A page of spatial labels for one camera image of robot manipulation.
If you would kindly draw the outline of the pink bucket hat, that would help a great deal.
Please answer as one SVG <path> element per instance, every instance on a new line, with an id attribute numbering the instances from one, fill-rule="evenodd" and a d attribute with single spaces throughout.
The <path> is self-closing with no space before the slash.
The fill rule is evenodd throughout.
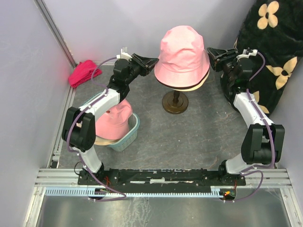
<path id="1" fill-rule="evenodd" d="M 169 30 L 160 43 L 156 79 L 167 87 L 191 88 L 209 72 L 210 60 L 203 37 L 190 26 Z"/>
<path id="2" fill-rule="evenodd" d="M 107 140 L 121 139 L 129 132 L 128 119 L 133 114 L 130 103 L 125 99 L 111 107 L 96 122 L 96 135 Z"/>

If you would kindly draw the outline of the cream bucket hat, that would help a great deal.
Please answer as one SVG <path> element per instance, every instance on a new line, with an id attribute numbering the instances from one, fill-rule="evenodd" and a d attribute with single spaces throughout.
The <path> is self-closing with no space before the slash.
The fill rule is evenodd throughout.
<path id="1" fill-rule="evenodd" d="M 184 92 L 190 92 L 190 91 L 194 91 L 194 90 L 197 90 L 199 89 L 204 83 L 205 81 L 207 80 L 209 76 L 209 72 L 205 75 L 205 77 L 200 81 L 199 84 L 191 87 L 191 88 L 180 88 L 180 87 L 171 87 L 171 89 L 173 90 L 176 90 L 176 91 L 184 91 Z"/>

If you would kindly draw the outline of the light blue plastic basket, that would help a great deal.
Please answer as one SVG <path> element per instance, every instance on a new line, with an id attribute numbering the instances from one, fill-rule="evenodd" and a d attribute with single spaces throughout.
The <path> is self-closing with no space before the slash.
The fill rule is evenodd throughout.
<path id="1" fill-rule="evenodd" d="M 137 130 L 139 126 L 140 119 L 138 115 L 133 112 L 131 117 L 128 119 L 129 132 L 119 139 L 118 142 L 107 145 L 107 147 L 110 147 L 115 151 L 123 151 L 137 138 Z"/>

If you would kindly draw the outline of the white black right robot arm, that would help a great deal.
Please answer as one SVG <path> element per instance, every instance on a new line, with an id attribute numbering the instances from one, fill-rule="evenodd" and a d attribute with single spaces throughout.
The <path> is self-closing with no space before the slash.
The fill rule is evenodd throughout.
<path id="1" fill-rule="evenodd" d="M 217 179 L 228 185 L 234 175 L 244 177 L 251 172 L 273 169 L 281 158 L 285 128 L 268 118 L 250 91 L 252 80 L 266 63 L 258 50 L 248 48 L 239 53 L 237 48 L 208 47 L 207 52 L 212 69 L 223 73 L 220 83 L 225 98 L 241 114 L 248 128 L 240 154 L 219 166 Z M 256 56 L 263 60 L 257 71 L 253 62 Z"/>

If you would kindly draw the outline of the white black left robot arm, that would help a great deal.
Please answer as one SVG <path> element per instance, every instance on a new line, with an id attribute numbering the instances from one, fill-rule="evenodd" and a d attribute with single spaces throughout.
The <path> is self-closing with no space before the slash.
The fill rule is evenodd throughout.
<path id="1" fill-rule="evenodd" d="M 121 54 L 115 58 L 113 75 L 104 91 L 80 108 L 68 108 L 62 139 L 68 151 L 79 157 L 84 171 L 94 184 L 101 184 L 105 179 L 104 165 L 94 148 L 97 119 L 121 103 L 130 91 L 130 83 L 138 76 L 147 76 L 158 61 L 158 58 L 142 57 L 135 53 L 130 56 Z"/>

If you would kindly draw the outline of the brown round wooden stand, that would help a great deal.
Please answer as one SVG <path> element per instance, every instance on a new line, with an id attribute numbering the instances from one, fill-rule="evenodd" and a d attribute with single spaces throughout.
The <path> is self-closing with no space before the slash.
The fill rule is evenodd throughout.
<path id="1" fill-rule="evenodd" d="M 170 91 L 163 96 L 162 107 L 170 114 L 181 114 L 188 108 L 188 97 L 180 91 Z"/>

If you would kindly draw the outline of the magenta hat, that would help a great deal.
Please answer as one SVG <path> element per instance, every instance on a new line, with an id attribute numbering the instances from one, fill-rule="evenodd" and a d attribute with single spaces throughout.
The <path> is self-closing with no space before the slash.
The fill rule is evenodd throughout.
<path id="1" fill-rule="evenodd" d="M 80 62 L 72 74 L 68 77 L 68 82 L 72 88 L 76 88 L 86 81 L 102 74 L 102 70 L 97 68 L 97 65 L 92 60 Z"/>

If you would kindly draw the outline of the black floral blanket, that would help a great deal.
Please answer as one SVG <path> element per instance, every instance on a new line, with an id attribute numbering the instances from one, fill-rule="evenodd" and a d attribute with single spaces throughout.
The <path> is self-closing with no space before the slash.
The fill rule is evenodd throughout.
<path id="1" fill-rule="evenodd" d="M 267 116 L 276 108 L 297 63 L 303 57 L 303 2 L 257 0 L 249 9 L 234 47 L 257 49 L 265 60 L 252 80 L 250 91 Z M 257 71 L 263 60 L 253 58 Z"/>

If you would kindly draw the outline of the beige bottom hat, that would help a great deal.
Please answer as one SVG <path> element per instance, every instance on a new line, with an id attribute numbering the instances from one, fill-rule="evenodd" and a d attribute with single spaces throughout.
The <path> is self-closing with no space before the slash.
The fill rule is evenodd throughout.
<path id="1" fill-rule="evenodd" d="M 117 140 L 109 140 L 109 139 L 105 139 L 105 138 L 101 138 L 101 137 L 96 136 L 94 144 L 98 145 L 98 146 L 107 146 L 107 145 L 116 143 L 118 141 L 119 141 L 119 139 L 117 139 Z"/>

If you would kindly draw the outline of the aluminium corner profile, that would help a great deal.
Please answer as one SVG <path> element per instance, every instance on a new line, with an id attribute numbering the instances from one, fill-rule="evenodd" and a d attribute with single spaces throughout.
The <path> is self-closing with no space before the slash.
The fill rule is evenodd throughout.
<path id="1" fill-rule="evenodd" d="M 76 61 L 74 60 L 59 28 L 55 24 L 50 11 L 48 10 L 46 3 L 43 0 L 34 0 L 37 8 L 39 9 L 40 13 L 42 14 L 44 20 L 46 21 L 49 29 L 51 30 L 52 34 L 54 35 L 57 43 L 59 44 L 61 50 L 63 51 L 65 57 L 67 58 L 69 64 L 75 68 L 77 66 Z"/>

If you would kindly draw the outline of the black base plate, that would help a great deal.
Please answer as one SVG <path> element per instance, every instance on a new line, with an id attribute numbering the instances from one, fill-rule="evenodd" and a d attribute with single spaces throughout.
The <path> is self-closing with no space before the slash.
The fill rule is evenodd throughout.
<path id="1" fill-rule="evenodd" d="M 205 169 L 109 169 L 96 178 L 119 192 L 208 192 L 212 186 L 245 186 L 241 175 L 223 174 Z"/>

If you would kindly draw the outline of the aluminium rail frame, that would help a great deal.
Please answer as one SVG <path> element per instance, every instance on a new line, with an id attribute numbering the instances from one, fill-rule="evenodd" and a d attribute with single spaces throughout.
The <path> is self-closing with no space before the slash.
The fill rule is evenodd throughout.
<path id="1" fill-rule="evenodd" d="M 26 227 L 300 227 L 287 170 L 244 176 L 245 186 L 212 186 L 223 198 L 126 197 L 105 188 L 83 170 L 41 169 L 24 221 Z M 46 196 L 46 187 L 102 187 L 122 195 Z"/>

